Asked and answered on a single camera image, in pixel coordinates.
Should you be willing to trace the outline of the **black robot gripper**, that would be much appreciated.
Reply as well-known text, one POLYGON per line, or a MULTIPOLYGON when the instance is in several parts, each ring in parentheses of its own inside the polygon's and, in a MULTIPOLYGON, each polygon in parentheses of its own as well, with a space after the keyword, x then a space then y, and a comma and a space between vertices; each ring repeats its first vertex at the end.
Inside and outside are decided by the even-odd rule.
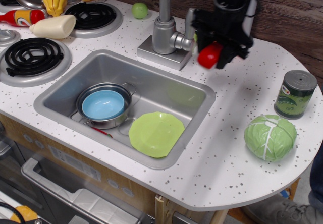
POLYGON ((214 0, 214 11, 194 11, 192 26, 196 29, 198 52, 217 42, 223 46, 217 69, 223 69, 236 56, 245 59, 253 39, 242 27, 250 0, 214 0))

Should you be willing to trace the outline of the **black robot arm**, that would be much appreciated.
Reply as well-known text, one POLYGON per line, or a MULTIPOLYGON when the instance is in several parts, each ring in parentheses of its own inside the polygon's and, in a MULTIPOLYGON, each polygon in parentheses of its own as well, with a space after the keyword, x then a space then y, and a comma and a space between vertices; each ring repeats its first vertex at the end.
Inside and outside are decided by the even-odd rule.
POLYGON ((192 26, 196 29, 199 55, 197 60, 205 68, 222 69, 234 57, 247 58, 253 38, 243 29, 251 0, 213 0, 212 12, 195 9, 192 26))

